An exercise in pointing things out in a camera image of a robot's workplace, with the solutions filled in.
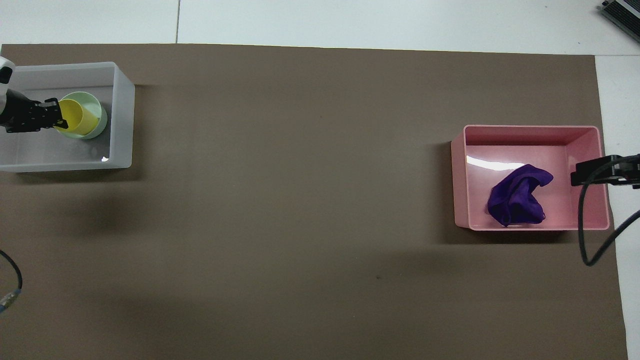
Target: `purple cloth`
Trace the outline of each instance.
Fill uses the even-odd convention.
[[[540,224],[545,213],[532,192],[553,179],[549,172],[530,164],[517,168],[491,189],[487,203],[489,214],[504,226]]]

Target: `clear plastic bin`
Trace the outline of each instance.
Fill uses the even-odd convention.
[[[135,86],[113,62],[18,66],[9,87],[33,100],[84,91],[107,112],[105,130],[89,140],[55,129],[7,133],[0,129],[0,170],[36,172],[131,166]]]

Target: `cable connector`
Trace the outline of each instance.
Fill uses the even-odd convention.
[[[20,292],[20,289],[13,290],[12,292],[6,294],[2,298],[2,300],[0,300],[0,313],[2,313],[4,310],[6,310],[7,307],[10,307],[13,304],[15,299],[18,298],[18,295],[20,295]]]

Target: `black cable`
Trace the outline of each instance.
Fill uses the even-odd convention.
[[[15,261],[2,250],[0,250],[0,255],[2,255],[7,261],[9,261],[9,264],[11,264],[11,266],[15,270],[15,274],[18,275],[18,289],[22,290],[22,273],[20,272],[18,264],[16,264]]]
[[[582,256],[582,262],[587,266],[593,266],[598,262],[602,254],[609,248],[609,246],[613,243],[613,241],[622,233],[626,228],[629,227],[634,221],[640,218],[640,210],[636,211],[633,215],[628,217],[618,228],[609,235],[609,237],[604,241],[604,243],[600,246],[596,254],[589,260],[587,257],[587,249],[584,244],[584,197],[587,194],[587,188],[589,185],[595,180],[596,176],[600,175],[607,168],[614,166],[619,163],[623,163],[626,161],[637,161],[640,160],[640,154],[625,156],[623,158],[618,158],[616,160],[612,160],[596,170],[590,173],[589,177],[584,181],[582,185],[582,191],[580,191],[580,198],[578,199],[578,243],[580,245],[580,255]]]

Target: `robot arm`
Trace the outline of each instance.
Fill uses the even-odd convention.
[[[53,126],[68,128],[56,98],[40,102],[9,89],[15,64],[0,56],[0,126],[7,133],[27,133]]]

